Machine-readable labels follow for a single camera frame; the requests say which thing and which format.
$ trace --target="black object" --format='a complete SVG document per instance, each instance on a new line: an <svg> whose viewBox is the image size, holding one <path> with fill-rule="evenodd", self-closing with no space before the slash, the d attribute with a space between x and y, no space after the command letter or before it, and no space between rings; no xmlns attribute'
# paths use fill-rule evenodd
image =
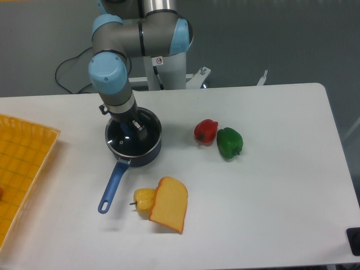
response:
<svg viewBox="0 0 360 270"><path fill-rule="evenodd" d="M346 230L351 251L355 256L360 256L360 228L350 228Z"/></svg>
<svg viewBox="0 0 360 270"><path fill-rule="evenodd" d="M140 167L152 162L161 149L161 124L154 113L138 108L132 122L118 122L111 118L105 129L105 140L118 162L107 183L97 208L106 214L120 180L129 167Z"/></svg>
<svg viewBox="0 0 360 270"><path fill-rule="evenodd" d="M139 125L145 127L147 136L139 139L137 130L128 123L110 119L105 129L106 144L117 160L131 160L130 167L140 167L152 162L161 149L161 124L148 109L137 110Z"/></svg>

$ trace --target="pot handle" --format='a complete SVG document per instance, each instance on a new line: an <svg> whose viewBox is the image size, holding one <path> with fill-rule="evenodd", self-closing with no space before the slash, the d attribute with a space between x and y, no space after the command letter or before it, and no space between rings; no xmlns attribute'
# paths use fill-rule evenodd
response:
<svg viewBox="0 0 360 270"><path fill-rule="evenodd" d="M111 177L107 183L105 192L102 195L99 207L97 210L101 214L107 213L110 209L110 205L115 196L116 190L118 189L121 178L130 166L129 160L119 159L115 164L114 170L112 170Z"/></svg>

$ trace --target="light blue joint cover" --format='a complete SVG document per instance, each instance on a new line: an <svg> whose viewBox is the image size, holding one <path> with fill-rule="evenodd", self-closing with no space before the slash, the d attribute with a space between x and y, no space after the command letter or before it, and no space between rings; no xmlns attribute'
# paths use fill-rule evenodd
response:
<svg viewBox="0 0 360 270"><path fill-rule="evenodd" d="M111 14L100 15L98 18L95 19L94 23L92 24L92 35L94 35L95 31L102 25L113 22L123 24L123 20L118 16Z"/></svg>
<svg viewBox="0 0 360 270"><path fill-rule="evenodd" d="M88 71L95 89L105 95L120 92L128 80L124 62L112 52L95 55L90 61Z"/></svg>
<svg viewBox="0 0 360 270"><path fill-rule="evenodd" d="M176 23L173 40L171 41L169 55L177 55L187 52L190 46L189 27L187 20L178 19Z"/></svg>
<svg viewBox="0 0 360 270"><path fill-rule="evenodd" d="M107 14L107 11L105 10L101 0L97 0L97 6L99 7L101 14Z"/></svg>

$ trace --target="cable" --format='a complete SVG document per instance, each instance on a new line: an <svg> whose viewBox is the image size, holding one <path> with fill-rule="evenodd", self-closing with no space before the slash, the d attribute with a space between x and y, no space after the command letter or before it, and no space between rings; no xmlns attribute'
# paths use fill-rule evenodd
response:
<svg viewBox="0 0 360 270"><path fill-rule="evenodd" d="M81 88L79 91L77 91L77 93L73 93L72 91L70 91L69 89L67 89L66 87L64 87L61 83L59 83L59 81L57 80L57 72L58 72L59 68L60 68L63 64L65 64L66 62L69 62L69 61L71 61L71 60L75 60L75 59L80 58L81 55L83 55L84 53L86 53L87 51L89 51L89 50L91 50L91 49L92 49L92 47L89 47L89 48L85 49L85 50L82 51L79 55L63 61L63 62L62 62L61 64L59 64L59 66L56 68L56 71L55 71L55 81L56 81L56 83L57 83L58 86L60 86L60 87L61 87L62 89L64 89L65 91L67 91L69 94L72 94L72 95L73 95L73 94L85 94L85 93L86 93L86 94L90 94L89 92L85 92L84 90L85 90L86 88L88 88L89 86L92 86L92 83L89 83L89 84L85 85L83 88ZM128 59L129 59L129 65L130 65L130 68L129 68L129 71L128 71L128 76L129 76L129 74L130 74L130 72L131 72L131 70L132 70L133 64L132 64L131 59L130 59L130 58L128 58Z"/></svg>
<svg viewBox="0 0 360 270"><path fill-rule="evenodd" d="M69 94L74 94L72 91L70 91L69 89L67 89L66 87L64 87L62 84L59 83L59 81L57 80L57 72L59 70L59 68L65 64L66 62L69 62L71 60L74 60L74 59L78 59L80 58L81 55L83 55L84 53L86 53L87 51L91 50L92 47L89 47L87 49L85 49L83 52L81 52L79 55L73 57L73 58L70 58L70 59L67 59L65 61L63 61L61 64L59 64L59 66L57 67L56 71L55 71L55 81L57 83L58 86L60 86L62 89L64 89L65 91L67 91ZM81 93L85 88L87 88L88 86L90 86L91 84L88 84L87 86L83 87L77 94Z"/></svg>
<svg viewBox="0 0 360 270"><path fill-rule="evenodd" d="M165 90L163 82L161 81L159 72L158 72L158 67L156 66L152 66L152 69L154 70L155 75L157 76L157 80L159 81L159 86L161 90Z"/></svg>

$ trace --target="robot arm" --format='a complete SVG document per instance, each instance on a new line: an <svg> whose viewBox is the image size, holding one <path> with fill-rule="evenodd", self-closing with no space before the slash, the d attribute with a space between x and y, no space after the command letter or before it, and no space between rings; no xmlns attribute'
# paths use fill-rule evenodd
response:
<svg viewBox="0 0 360 270"><path fill-rule="evenodd" d="M111 2L125 4L124 0ZM174 0L144 0L145 19L123 25L120 17L104 14L93 24L93 53L89 76L107 111L118 122L136 119L137 105L127 76L128 57L171 56L189 49L187 20L175 11Z"/></svg>

